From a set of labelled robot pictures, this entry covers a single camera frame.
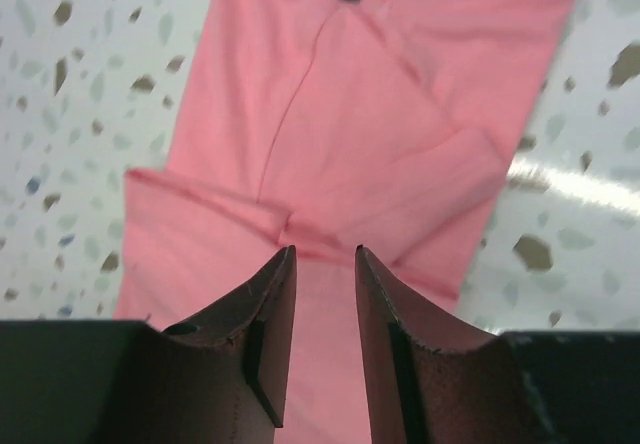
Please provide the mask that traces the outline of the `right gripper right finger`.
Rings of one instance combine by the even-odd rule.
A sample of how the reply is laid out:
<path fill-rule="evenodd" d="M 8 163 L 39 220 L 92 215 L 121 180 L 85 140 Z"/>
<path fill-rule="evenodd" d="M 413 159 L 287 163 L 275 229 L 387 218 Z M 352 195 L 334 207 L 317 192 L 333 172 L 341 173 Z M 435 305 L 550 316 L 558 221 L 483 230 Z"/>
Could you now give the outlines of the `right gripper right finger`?
<path fill-rule="evenodd" d="M 368 248 L 355 290 L 375 443 L 635 443 L 639 336 L 494 335 L 399 280 Z"/>

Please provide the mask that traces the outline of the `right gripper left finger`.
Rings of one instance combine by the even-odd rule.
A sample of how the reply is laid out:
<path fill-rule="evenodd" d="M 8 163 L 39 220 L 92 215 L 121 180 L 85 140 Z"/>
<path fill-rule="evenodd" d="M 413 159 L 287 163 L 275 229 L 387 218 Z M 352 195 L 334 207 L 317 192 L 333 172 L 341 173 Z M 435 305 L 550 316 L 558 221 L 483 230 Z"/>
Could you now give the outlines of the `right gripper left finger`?
<path fill-rule="evenodd" d="M 284 423 L 296 251 L 157 331 L 133 320 L 1 325 L 5 443 L 270 443 Z"/>

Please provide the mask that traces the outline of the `pink t shirt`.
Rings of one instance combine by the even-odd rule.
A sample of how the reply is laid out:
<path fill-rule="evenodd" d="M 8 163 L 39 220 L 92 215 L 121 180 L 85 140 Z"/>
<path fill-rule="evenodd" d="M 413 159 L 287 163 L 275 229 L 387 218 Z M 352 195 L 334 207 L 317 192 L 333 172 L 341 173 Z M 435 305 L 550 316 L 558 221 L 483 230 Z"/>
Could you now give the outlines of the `pink t shirt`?
<path fill-rule="evenodd" d="M 280 443 L 370 441 L 369 247 L 452 309 L 575 0 L 211 0 L 160 170 L 126 176 L 115 314 L 161 328 L 298 251 Z"/>

